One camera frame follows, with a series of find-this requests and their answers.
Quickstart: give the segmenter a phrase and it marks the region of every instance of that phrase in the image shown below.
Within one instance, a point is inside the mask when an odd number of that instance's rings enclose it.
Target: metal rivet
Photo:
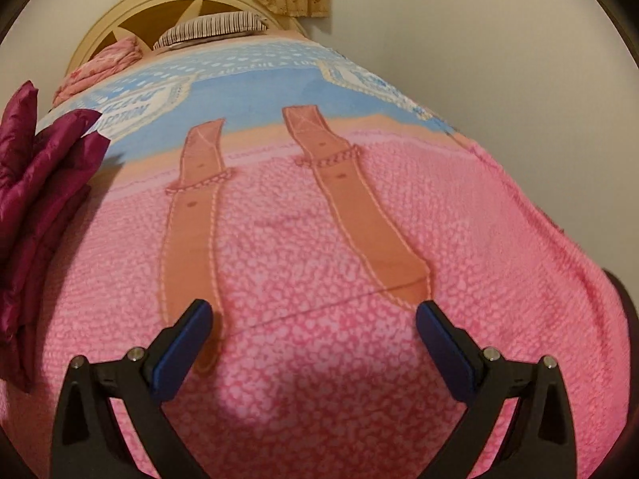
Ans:
[[[79,368],[82,367],[84,362],[86,362],[86,358],[83,357],[81,354],[79,354],[79,355],[76,355],[75,357],[71,358],[71,363],[69,365],[73,369],[79,369]]]
[[[488,346],[484,350],[484,358],[486,358],[486,360],[490,360],[491,362],[494,362],[495,360],[499,360],[501,357],[502,357],[502,354],[495,347]]]
[[[548,369],[554,369],[557,367],[557,360],[555,360],[555,357],[553,356],[546,355],[544,357],[544,365],[548,367]]]
[[[127,351],[127,358],[132,362],[137,362],[138,360],[142,360],[145,356],[145,348],[144,347],[132,347]]]

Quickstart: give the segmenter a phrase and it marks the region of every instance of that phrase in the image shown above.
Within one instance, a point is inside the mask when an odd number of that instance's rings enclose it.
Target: cream headboard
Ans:
[[[150,51],[158,38],[177,23],[206,14],[250,10],[276,30],[305,30],[295,18],[276,16],[254,0],[122,0],[102,16],[75,50],[66,70],[72,72],[98,52],[132,34],[143,50]]]

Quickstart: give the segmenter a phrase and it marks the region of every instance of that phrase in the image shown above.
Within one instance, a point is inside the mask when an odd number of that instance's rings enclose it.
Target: pink pillow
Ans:
[[[61,105],[107,77],[122,72],[142,57],[142,49],[137,44],[135,36],[124,38],[106,47],[96,57],[65,77],[53,96],[53,107]]]

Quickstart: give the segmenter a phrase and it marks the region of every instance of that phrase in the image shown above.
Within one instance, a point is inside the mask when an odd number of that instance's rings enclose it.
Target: bed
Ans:
[[[93,108],[111,146],[50,267],[37,386],[0,384],[28,464],[47,476],[73,355],[146,347],[203,298],[218,322],[165,412],[212,477],[416,477],[462,415],[413,329],[415,306],[436,298],[484,346],[555,355],[579,477],[624,477],[632,305],[477,143],[250,0],[122,0],[69,72],[126,35],[150,47],[235,9],[266,33],[149,55],[39,123]]]

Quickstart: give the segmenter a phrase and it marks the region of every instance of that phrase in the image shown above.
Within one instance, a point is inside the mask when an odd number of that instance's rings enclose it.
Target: clamp jaw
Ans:
[[[450,393],[468,407],[418,479],[466,479],[507,398],[519,398],[517,407],[492,466],[479,477],[577,477],[573,417],[557,360],[516,362],[494,347],[481,350],[433,301],[419,305],[416,324]]]
[[[573,419],[557,361],[509,361],[481,350],[433,301],[419,305],[417,331],[453,397],[467,410],[418,479],[466,479],[486,446],[507,398],[519,398],[510,427],[483,479],[575,479]],[[58,402],[51,479],[152,479],[133,462],[111,408],[124,401],[162,479],[210,479],[164,416],[213,326],[210,305],[195,300],[147,348],[121,360],[71,360]],[[12,470],[7,476],[3,471]],[[0,429],[0,479],[34,479]]]

